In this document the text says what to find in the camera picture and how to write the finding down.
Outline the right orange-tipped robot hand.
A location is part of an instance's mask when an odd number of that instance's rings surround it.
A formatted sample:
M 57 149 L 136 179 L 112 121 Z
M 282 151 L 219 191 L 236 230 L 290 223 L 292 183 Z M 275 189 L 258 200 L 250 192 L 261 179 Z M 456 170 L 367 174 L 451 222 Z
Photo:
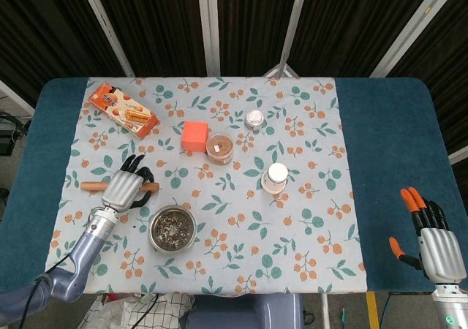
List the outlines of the right orange-tipped robot hand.
M 418 238 L 419 257 L 406 254 L 393 236 L 388 242 L 393 256 L 416 270 L 434 284 L 459 284 L 467 277 L 461 248 L 450 230 L 444 211 L 432 200 L 408 187 L 400 195 L 412 217 Z

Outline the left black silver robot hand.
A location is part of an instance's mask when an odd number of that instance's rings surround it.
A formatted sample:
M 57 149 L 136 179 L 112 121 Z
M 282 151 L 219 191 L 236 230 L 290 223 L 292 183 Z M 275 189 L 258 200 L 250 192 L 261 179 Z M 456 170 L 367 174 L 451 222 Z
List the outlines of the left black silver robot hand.
M 145 192 L 139 200 L 136 199 L 144 183 L 154 182 L 154 175 L 148 167 L 138 167 L 144 158 L 145 154 L 133 154 L 126 158 L 103 193 L 104 207 L 122 213 L 132 208 L 141 208 L 150 200 L 151 191 Z

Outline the wooden rolling pin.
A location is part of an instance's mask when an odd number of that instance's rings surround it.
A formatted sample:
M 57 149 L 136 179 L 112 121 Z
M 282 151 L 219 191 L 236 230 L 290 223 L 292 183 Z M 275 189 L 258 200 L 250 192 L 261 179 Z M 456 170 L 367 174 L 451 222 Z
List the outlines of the wooden rolling pin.
M 80 188 L 83 191 L 87 191 L 87 192 L 102 192 L 106 190 L 108 185 L 109 185 L 108 182 L 87 181 L 87 182 L 83 182 L 80 185 Z M 144 183 L 140 187 L 140 191 L 156 193 L 159 191 L 159 184 L 158 183 Z

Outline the brown and white mixed grains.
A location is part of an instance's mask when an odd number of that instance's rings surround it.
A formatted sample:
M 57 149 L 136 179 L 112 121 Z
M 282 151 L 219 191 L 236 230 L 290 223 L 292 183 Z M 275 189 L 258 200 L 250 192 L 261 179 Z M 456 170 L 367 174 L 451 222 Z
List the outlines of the brown and white mixed grains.
M 185 214 L 171 211 L 161 214 L 154 224 L 154 240 L 164 249 L 179 249 L 193 234 L 192 220 Z

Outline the metal bowl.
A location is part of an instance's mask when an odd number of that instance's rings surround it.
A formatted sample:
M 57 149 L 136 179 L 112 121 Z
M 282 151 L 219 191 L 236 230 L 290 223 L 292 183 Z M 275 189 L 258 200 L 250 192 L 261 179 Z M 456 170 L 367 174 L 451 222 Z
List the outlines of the metal bowl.
M 188 243 L 186 243 L 183 247 L 179 249 L 164 249 L 161 248 L 154 240 L 154 224 L 155 221 L 159 218 L 161 214 L 168 213 L 171 211 L 177 211 L 179 213 L 185 213 L 193 223 L 193 234 L 191 239 L 189 240 Z M 196 219 L 193 215 L 193 213 L 189 210 L 187 210 L 185 207 L 181 205 L 167 205 L 163 208 L 160 208 L 151 218 L 151 221 L 149 222 L 148 225 L 148 239 L 150 244 L 152 245 L 153 249 L 157 252 L 163 253 L 163 254 L 175 254 L 175 253 L 180 253 L 184 252 L 185 250 L 189 249 L 191 245 L 195 242 L 195 237 L 197 236 L 197 222 Z

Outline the orange biscuit box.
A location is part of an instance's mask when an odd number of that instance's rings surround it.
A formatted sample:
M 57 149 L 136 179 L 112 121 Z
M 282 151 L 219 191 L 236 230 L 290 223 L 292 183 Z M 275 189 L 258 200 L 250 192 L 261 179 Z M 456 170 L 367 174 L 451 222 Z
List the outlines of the orange biscuit box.
M 153 112 L 109 83 L 100 85 L 88 100 L 116 124 L 140 139 L 158 124 L 158 118 Z

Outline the orange cube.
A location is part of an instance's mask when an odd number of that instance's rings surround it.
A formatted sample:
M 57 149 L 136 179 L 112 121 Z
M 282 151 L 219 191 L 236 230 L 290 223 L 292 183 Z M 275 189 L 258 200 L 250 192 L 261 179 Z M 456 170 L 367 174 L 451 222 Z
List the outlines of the orange cube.
M 208 123 L 201 121 L 185 121 L 181 135 L 182 148 L 191 152 L 206 152 L 208 139 Z

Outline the clear jar of rubber bands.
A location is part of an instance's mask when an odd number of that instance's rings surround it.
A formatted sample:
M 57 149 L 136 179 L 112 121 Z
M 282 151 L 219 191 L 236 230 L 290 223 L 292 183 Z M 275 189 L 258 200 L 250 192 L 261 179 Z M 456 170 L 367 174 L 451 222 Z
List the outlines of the clear jar of rubber bands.
M 226 165 L 233 159 L 233 140 L 224 132 L 217 132 L 207 139 L 205 150 L 215 165 Z

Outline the blue table cover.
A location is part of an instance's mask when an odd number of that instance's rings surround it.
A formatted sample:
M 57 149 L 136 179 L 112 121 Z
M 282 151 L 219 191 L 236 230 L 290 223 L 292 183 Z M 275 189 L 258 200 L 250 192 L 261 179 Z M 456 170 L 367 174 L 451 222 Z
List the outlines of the blue table cover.
M 94 83 L 57 78 L 41 90 L 23 157 L 0 224 L 0 292 L 19 288 L 47 264 L 71 154 L 79 103 Z M 448 161 L 431 96 L 416 78 L 339 78 L 369 290 L 428 292 L 421 273 L 395 260 L 388 238 L 415 251 L 415 231 L 399 191 L 414 186 L 444 209 L 468 267 L 468 216 Z

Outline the checkered white cloth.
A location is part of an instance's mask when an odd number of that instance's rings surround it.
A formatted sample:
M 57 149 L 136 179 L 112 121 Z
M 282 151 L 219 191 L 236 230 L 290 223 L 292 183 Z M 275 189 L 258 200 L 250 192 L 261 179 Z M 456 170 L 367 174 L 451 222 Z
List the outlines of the checkered white cloth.
M 193 295 L 145 294 L 104 302 L 97 298 L 77 329 L 181 329 Z

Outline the floral tablecloth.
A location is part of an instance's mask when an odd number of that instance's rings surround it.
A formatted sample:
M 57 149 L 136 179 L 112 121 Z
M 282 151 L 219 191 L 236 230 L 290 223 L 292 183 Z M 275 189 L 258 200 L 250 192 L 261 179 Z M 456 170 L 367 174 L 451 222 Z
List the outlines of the floral tablecloth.
M 109 181 L 132 155 L 145 154 L 160 190 L 142 208 L 126 211 L 88 272 L 86 292 L 187 292 L 237 295 L 270 292 L 364 292 L 359 229 L 339 111 L 331 77 L 114 78 L 111 83 L 152 110 L 159 122 L 139 140 L 96 109 L 80 103 L 62 201 L 47 266 L 73 270 L 68 254 L 100 194 L 80 188 Z M 244 119 L 264 115 L 258 131 Z M 217 165 L 206 152 L 185 151 L 185 121 L 224 132 L 233 159 Z M 288 169 L 278 194 L 261 186 L 273 164 Z M 181 205 L 197 222 L 184 252 L 153 249 L 148 225 L 167 205 Z

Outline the small clear jar of clips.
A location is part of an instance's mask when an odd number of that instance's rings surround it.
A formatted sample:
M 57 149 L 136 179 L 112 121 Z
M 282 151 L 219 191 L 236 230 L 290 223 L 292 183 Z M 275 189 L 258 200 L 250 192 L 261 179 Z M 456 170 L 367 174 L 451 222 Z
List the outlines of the small clear jar of clips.
M 251 110 L 246 114 L 244 123 L 249 130 L 258 131 L 264 123 L 264 115 L 259 110 Z

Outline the white paper cup stack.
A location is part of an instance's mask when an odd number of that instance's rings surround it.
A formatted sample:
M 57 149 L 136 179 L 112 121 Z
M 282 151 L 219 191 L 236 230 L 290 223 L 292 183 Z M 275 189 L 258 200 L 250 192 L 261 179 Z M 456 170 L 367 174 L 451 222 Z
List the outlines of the white paper cup stack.
M 263 173 L 261 178 L 261 186 L 269 194 L 278 194 L 284 189 L 287 183 L 287 177 L 287 167 L 279 162 L 273 163 Z

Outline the grey-blue robot torso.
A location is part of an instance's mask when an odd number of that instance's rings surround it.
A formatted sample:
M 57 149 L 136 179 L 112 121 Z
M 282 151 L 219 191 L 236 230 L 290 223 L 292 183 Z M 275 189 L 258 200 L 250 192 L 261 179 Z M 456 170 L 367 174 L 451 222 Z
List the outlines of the grey-blue robot torso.
M 303 303 L 298 294 L 197 295 L 180 325 L 181 329 L 303 329 Z

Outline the grey tripod stand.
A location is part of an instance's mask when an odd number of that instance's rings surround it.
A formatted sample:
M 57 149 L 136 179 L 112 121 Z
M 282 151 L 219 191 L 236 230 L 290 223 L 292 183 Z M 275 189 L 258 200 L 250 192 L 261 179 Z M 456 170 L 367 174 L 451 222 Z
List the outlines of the grey tripod stand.
M 288 53 L 283 53 L 279 63 L 273 67 L 272 69 L 268 70 L 264 77 L 267 78 L 281 78 L 281 77 L 293 77 L 299 78 L 300 76 L 297 72 L 287 64 L 287 59 L 289 57 Z

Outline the white partition post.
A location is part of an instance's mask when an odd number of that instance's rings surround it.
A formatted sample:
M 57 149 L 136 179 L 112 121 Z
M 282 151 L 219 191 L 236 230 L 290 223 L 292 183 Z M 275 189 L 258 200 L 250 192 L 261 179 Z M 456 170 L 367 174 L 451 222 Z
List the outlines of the white partition post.
M 199 0 L 207 76 L 221 75 L 218 0 Z
M 422 0 L 369 77 L 386 77 L 447 0 Z
M 118 36 L 113 28 L 113 25 L 108 17 L 105 7 L 101 0 L 87 0 L 104 35 L 106 36 L 110 47 L 112 48 L 124 74 L 127 77 L 135 77 L 135 73 L 127 58 L 124 49 L 118 39 Z
M 282 54 L 288 53 L 290 56 L 290 51 L 293 46 L 293 40 L 295 38 L 295 33 L 297 31 L 298 22 L 301 16 L 301 11 L 303 8 L 304 0 L 294 0 L 292 11 L 290 14 L 290 19 L 287 27 L 287 33 L 284 39 L 284 44 L 282 48 Z

